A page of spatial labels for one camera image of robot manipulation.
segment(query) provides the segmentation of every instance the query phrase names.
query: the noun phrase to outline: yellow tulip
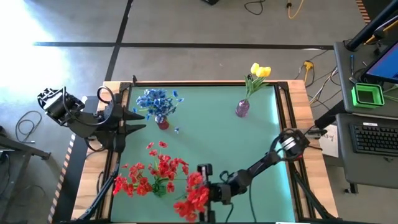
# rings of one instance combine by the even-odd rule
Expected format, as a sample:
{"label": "yellow tulip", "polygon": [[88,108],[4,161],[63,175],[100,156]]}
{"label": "yellow tulip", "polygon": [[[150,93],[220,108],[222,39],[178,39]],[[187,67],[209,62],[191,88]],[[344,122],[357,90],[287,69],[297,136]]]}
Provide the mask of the yellow tulip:
{"label": "yellow tulip", "polygon": [[260,65],[258,63],[254,63],[251,68],[250,68],[250,72],[254,75],[256,74],[256,72],[259,70]]}
{"label": "yellow tulip", "polygon": [[271,74],[271,67],[259,67],[256,71],[257,77],[268,77]]}

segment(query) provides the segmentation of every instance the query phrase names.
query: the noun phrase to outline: keyboard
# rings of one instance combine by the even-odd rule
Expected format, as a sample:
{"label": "keyboard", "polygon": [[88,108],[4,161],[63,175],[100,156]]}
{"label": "keyboard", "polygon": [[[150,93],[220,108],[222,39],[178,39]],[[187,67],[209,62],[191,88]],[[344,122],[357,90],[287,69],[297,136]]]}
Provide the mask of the keyboard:
{"label": "keyboard", "polygon": [[398,128],[351,124],[354,152],[398,156]]}

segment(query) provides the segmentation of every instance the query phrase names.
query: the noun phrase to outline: wooden table frame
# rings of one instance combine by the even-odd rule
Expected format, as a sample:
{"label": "wooden table frame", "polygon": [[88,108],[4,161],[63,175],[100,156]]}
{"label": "wooden table frame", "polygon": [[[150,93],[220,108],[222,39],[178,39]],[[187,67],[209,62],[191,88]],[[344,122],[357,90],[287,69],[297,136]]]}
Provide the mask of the wooden table frame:
{"label": "wooden table frame", "polygon": [[[311,108],[307,98],[307,92],[302,80],[281,80],[267,81],[274,86],[277,106],[279,110],[280,125],[282,128],[306,129],[313,125]],[[104,82],[113,93],[119,93],[121,87],[128,88],[132,82]],[[136,86],[187,86],[187,85],[244,85],[243,81],[238,80],[217,80],[217,81],[162,81],[162,82],[134,82]],[[122,104],[128,107],[131,89],[123,92]],[[102,91],[101,97],[104,100],[110,100],[110,95]],[[105,104],[100,102],[98,110],[103,110]],[[312,140],[311,145],[319,146],[318,141]],[[98,174],[104,170],[104,180],[112,172],[116,163],[116,153],[108,151],[93,154],[85,161],[83,173],[81,175],[80,186],[76,196],[75,206],[73,208],[72,218],[78,218],[91,204],[96,195],[96,183]],[[317,149],[306,148],[303,159],[296,163],[296,167],[301,173],[303,179],[309,183],[312,192],[319,199],[322,205],[334,216],[338,216],[333,194],[331,192],[325,163],[322,152]],[[300,217],[319,217],[317,212],[307,201],[300,187],[294,179],[289,178],[292,197],[294,198],[294,210],[296,220]],[[113,196],[111,190],[108,191],[101,208],[96,213],[96,218],[108,218],[112,206]]]}

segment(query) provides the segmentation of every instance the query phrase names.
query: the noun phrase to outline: green box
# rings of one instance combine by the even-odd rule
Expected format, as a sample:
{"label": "green box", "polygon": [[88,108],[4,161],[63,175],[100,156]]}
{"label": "green box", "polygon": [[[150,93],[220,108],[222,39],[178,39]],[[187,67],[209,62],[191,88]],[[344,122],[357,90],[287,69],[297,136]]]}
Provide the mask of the green box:
{"label": "green box", "polygon": [[351,90],[354,106],[377,108],[384,105],[382,89],[379,85],[356,83]]}

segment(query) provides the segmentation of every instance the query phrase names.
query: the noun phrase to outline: flower bouquet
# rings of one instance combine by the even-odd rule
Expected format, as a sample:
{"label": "flower bouquet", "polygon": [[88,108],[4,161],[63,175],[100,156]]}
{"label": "flower bouquet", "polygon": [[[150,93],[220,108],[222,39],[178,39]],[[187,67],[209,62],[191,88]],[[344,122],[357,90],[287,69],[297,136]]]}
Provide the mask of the flower bouquet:
{"label": "flower bouquet", "polygon": [[237,116],[243,118],[247,115],[250,104],[249,98],[250,96],[257,92],[262,87],[266,86],[266,83],[263,81],[269,76],[271,73],[270,67],[260,67],[258,63],[254,63],[250,69],[251,74],[256,74],[257,78],[253,80],[251,75],[245,76],[244,80],[246,83],[246,97],[239,101],[238,106],[236,107],[235,113]]}
{"label": "flower bouquet", "polygon": [[[202,184],[203,179],[199,172],[188,174],[188,164],[181,158],[172,159],[169,155],[162,154],[160,151],[153,149],[154,143],[151,142],[147,149],[149,155],[154,157],[154,165],[149,164],[147,170],[153,176],[153,184],[144,176],[145,165],[138,162],[129,168],[129,164],[123,165],[121,168],[129,168],[129,177],[119,175],[115,178],[115,187],[113,195],[117,195],[121,190],[128,196],[133,197],[134,193],[145,196],[152,192],[158,197],[163,197],[167,193],[175,190],[174,181],[176,180],[178,168],[184,175],[187,175],[186,193],[180,198],[185,201],[178,201],[174,204],[175,212],[186,221],[194,222],[197,219],[197,212],[205,212],[205,204],[208,201],[209,189]],[[166,148],[167,144],[160,141],[159,146]]]}
{"label": "flower bouquet", "polygon": [[176,90],[172,91],[172,96],[177,101],[176,105],[173,104],[171,96],[167,97],[167,90],[165,89],[145,90],[144,95],[139,96],[136,103],[147,111],[147,120],[151,116],[155,116],[155,121],[159,128],[165,130],[169,128],[167,116],[174,113],[177,105],[184,100],[183,98],[177,98],[178,94]]}

